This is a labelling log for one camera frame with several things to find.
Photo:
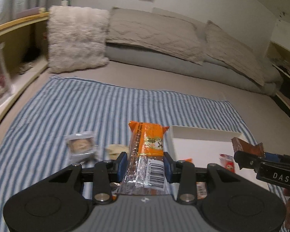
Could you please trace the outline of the brown cake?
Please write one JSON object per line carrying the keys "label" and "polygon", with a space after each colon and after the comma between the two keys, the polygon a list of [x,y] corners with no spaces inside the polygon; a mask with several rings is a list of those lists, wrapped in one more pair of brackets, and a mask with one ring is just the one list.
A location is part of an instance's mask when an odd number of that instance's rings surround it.
{"label": "brown cake", "polygon": [[243,151],[249,154],[254,154],[259,157],[264,157],[264,146],[263,143],[252,145],[242,139],[234,137],[231,139],[234,152]]}

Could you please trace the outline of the red rice cracker packet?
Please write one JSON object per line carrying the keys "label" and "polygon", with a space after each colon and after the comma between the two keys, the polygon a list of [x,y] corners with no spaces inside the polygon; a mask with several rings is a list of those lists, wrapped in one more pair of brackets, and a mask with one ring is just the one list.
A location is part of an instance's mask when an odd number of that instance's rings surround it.
{"label": "red rice cracker packet", "polygon": [[223,168],[227,169],[232,173],[235,173],[235,164],[232,156],[227,154],[220,154],[219,161]]}

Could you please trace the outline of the yellow patterned white packet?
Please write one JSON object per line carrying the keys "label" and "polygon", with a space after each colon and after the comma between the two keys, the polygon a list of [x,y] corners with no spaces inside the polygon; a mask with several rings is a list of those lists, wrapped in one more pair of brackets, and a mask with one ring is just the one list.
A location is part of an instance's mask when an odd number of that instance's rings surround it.
{"label": "yellow patterned white packet", "polygon": [[121,144],[111,144],[106,148],[106,152],[111,160],[115,160],[122,152],[128,154],[129,147]]}

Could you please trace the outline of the orange snack packet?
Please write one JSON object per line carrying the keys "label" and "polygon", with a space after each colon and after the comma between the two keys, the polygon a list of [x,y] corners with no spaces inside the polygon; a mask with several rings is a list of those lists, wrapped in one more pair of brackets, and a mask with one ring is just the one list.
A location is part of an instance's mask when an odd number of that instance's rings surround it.
{"label": "orange snack packet", "polygon": [[155,123],[129,122],[132,132],[128,166],[117,190],[124,195],[164,195],[164,145],[168,126]]}

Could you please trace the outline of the clear round pastry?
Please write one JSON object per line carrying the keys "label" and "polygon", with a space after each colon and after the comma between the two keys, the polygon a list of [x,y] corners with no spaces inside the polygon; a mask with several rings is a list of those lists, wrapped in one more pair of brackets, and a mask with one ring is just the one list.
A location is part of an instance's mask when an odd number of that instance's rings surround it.
{"label": "clear round pastry", "polygon": [[95,134],[93,131],[66,135],[65,141],[69,148],[71,163],[81,163],[90,159],[96,159],[98,148],[95,143]]}

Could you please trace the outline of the white cardboard box tray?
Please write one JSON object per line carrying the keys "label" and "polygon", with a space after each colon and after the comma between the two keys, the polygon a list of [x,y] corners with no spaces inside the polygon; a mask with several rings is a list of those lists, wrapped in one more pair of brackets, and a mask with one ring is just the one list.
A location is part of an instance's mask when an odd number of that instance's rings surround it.
{"label": "white cardboard box tray", "polygon": [[204,129],[197,127],[171,126],[165,133],[165,148],[173,160],[192,159],[199,168],[209,163],[220,162],[220,155],[234,155],[231,139],[237,137],[247,141],[240,132]]}

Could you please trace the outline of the right wooden shelf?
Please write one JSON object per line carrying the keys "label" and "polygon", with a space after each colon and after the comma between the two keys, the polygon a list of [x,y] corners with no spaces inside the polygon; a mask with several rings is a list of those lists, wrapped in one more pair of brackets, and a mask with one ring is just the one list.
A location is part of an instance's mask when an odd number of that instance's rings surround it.
{"label": "right wooden shelf", "polygon": [[277,20],[266,57],[283,79],[273,99],[290,118],[290,23],[287,21]]}

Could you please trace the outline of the right beige quilted pillow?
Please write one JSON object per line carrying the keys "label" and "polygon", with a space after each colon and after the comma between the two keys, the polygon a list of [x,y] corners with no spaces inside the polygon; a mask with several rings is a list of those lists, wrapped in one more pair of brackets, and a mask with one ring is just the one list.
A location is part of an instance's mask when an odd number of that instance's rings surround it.
{"label": "right beige quilted pillow", "polygon": [[208,56],[226,63],[260,86],[265,84],[261,65],[253,51],[245,44],[227,34],[210,20],[206,23],[205,38]]}

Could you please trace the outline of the beige quilted pillow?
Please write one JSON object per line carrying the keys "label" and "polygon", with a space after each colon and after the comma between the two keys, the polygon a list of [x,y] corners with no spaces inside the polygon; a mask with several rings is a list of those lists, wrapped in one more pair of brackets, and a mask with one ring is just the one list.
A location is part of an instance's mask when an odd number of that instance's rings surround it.
{"label": "beige quilted pillow", "polygon": [[261,65],[253,51],[245,44],[227,34],[210,20],[206,23],[205,38],[208,56],[226,63],[260,86],[265,84]]}
{"label": "beige quilted pillow", "polygon": [[113,8],[107,42],[150,49],[195,64],[204,60],[204,44],[194,24],[141,10]]}

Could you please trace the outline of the grey folded duvet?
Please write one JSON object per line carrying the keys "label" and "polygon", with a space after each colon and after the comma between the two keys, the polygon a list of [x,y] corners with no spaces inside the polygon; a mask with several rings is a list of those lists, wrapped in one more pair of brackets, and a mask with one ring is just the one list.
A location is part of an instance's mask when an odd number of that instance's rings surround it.
{"label": "grey folded duvet", "polygon": [[260,86],[227,64],[210,57],[199,65],[149,49],[112,43],[107,44],[105,56],[111,61],[202,78],[269,96],[274,96],[283,84],[279,71],[266,60],[261,63],[265,84]]}

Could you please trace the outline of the small figurine on shelf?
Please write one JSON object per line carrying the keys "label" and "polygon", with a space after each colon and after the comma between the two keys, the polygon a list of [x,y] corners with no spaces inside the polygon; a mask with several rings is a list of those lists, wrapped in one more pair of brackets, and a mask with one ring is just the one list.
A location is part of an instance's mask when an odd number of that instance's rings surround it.
{"label": "small figurine on shelf", "polygon": [[18,68],[18,74],[23,75],[24,73],[26,73],[27,71],[29,71],[33,67],[34,67],[33,62],[23,63]]}

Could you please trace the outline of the left beige quilted pillow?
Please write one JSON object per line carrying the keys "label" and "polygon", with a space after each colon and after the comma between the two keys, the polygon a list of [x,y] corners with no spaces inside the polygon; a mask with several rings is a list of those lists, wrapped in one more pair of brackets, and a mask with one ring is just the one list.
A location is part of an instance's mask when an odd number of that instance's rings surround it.
{"label": "left beige quilted pillow", "polygon": [[204,60],[204,44],[194,24],[141,10],[113,8],[107,42],[150,49],[195,64]]}

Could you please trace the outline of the fluffy white cushion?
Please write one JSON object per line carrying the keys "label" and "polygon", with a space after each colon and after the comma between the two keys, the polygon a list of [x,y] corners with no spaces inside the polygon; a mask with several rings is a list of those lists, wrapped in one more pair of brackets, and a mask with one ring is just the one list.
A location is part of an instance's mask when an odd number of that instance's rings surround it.
{"label": "fluffy white cushion", "polygon": [[104,9],[52,6],[48,19],[48,67],[64,73],[104,67],[110,12]]}

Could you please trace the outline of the wooden bedside shelf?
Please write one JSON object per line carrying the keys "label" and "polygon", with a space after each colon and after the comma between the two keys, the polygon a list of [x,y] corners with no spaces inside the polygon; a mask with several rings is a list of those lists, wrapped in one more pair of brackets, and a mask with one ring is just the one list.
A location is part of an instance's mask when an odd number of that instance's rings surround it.
{"label": "wooden bedside shelf", "polygon": [[[30,15],[0,25],[0,43],[4,43],[3,56],[10,75],[12,95],[0,106],[0,123],[28,86],[47,68],[46,25],[48,12]],[[34,67],[23,75],[18,68],[33,62]]]}

